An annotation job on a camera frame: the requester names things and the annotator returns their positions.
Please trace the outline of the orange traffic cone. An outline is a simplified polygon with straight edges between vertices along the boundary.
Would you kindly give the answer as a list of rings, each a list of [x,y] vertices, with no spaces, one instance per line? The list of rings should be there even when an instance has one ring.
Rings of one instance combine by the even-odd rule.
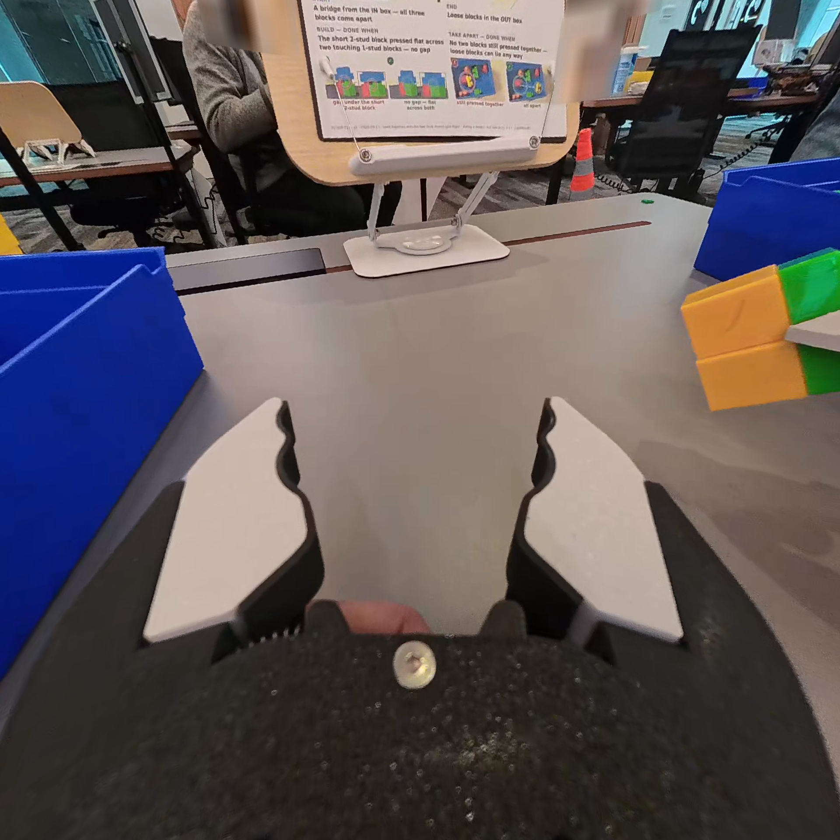
[[[592,129],[581,129],[575,145],[574,169],[570,182],[570,200],[592,199],[595,193],[595,170],[592,149]]]

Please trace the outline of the wooden display board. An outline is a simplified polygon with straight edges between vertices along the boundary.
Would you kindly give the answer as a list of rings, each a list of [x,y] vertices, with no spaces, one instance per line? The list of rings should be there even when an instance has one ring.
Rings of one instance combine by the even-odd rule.
[[[355,142],[319,138],[317,106],[311,86],[301,99],[281,89],[283,77],[293,71],[308,71],[308,52],[299,2],[268,2],[267,21],[259,33],[267,35],[279,53],[264,54],[269,92],[278,119],[278,133],[292,163],[312,180],[327,186],[375,182],[411,181],[432,177],[482,175],[487,172],[518,172],[552,166],[571,150],[581,126],[581,105],[565,105],[566,134],[561,140],[542,140],[529,155],[502,149],[501,140],[456,142],[361,143],[362,149],[393,153],[391,169],[371,171],[372,164],[359,161]]]

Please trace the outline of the blue plastic bin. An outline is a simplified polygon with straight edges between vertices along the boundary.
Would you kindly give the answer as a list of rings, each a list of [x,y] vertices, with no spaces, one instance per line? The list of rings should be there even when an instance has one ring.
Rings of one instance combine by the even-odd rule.
[[[2,258],[1,674],[203,361],[161,248]]]
[[[839,159],[724,173],[694,268],[725,281],[839,248]]]

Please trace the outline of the yellow toy building block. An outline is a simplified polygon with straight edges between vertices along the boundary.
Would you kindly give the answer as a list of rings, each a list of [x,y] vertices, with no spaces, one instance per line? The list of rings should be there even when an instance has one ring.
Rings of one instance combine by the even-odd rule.
[[[698,361],[782,341],[792,325],[776,265],[693,292],[680,311]]]
[[[698,360],[696,367],[712,412],[809,394],[797,345],[786,340],[711,356]]]

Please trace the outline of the black office chair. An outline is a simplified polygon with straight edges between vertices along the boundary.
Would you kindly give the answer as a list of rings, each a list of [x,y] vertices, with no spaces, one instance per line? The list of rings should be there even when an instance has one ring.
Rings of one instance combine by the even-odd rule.
[[[718,135],[732,83],[761,27],[672,30],[625,136],[616,138],[605,165],[639,187],[675,181],[687,196],[699,185],[700,165]]]

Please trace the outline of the green two-stud toy block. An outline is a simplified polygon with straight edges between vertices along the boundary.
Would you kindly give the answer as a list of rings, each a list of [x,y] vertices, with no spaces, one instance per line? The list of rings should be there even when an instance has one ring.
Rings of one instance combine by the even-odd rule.
[[[784,263],[780,281],[792,326],[838,312],[839,252],[825,248]],[[799,355],[808,395],[839,390],[839,352],[786,339]]]

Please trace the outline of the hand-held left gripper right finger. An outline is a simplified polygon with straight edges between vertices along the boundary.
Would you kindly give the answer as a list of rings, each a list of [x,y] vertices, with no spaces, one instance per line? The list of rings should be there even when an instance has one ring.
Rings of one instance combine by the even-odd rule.
[[[571,404],[542,403],[531,487],[507,556],[506,597],[532,637],[588,645],[604,626],[684,636],[648,483]]]

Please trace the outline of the black flat panel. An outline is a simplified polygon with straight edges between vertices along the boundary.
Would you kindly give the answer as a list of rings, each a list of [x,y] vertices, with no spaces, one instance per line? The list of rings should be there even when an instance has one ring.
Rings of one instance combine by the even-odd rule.
[[[167,269],[180,297],[318,277],[327,273],[321,251],[317,248],[225,257],[182,266],[170,264]]]

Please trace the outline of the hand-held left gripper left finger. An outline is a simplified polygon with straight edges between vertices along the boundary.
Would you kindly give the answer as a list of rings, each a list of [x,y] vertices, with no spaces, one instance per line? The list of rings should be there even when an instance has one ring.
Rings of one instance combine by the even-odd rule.
[[[324,579],[286,401],[270,398],[185,474],[143,639],[211,627],[242,645],[291,634]]]

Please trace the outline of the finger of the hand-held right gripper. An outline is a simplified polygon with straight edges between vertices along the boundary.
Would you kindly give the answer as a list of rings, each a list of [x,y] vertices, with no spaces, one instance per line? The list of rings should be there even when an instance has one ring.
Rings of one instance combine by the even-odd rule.
[[[821,350],[835,353],[840,351],[840,311],[832,311],[820,317],[791,325],[785,339]]]

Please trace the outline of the wooden side table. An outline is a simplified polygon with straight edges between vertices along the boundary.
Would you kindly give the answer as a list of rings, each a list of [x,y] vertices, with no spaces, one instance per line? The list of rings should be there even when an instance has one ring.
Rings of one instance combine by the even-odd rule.
[[[212,248],[209,227],[188,176],[194,155],[194,148],[183,144],[112,150],[92,158],[77,157],[64,165],[28,168],[20,178],[14,166],[21,170],[23,162],[13,154],[11,162],[2,159],[2,215],[37,210],[66,249],[83,250],[58,214],[59,207],[111,203],[117,213],[109,216],[106,225],[121,228],[119,222],[138,210],[137,203],[166,209],[171,198],[177,206],[186,207],[205,246]]]

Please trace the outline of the white book stand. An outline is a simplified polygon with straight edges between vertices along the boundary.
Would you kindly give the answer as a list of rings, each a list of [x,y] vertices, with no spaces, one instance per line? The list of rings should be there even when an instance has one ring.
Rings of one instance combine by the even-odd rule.
[[[365,236],[343,243],[353,272],[361,278],[379,279],[506,258],[510,249],[468,224],[468,220],[496,183],[501,168],[530,164],[541,142],[538,134],[520,134],[492,140],[360,148],[350,158],[350,171],[357,176],[375,177],[375,181]],[[468,164],[481,165],[481,177],[465,204],[446,225],[380,233],[377,220],[386,175],[460,171]]]

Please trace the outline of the printed instruction sheet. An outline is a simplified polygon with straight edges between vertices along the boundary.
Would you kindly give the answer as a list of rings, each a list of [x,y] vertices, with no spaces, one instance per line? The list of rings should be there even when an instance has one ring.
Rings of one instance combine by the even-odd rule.
[[[561,141],[564,2],[298,2],[321,140]]]

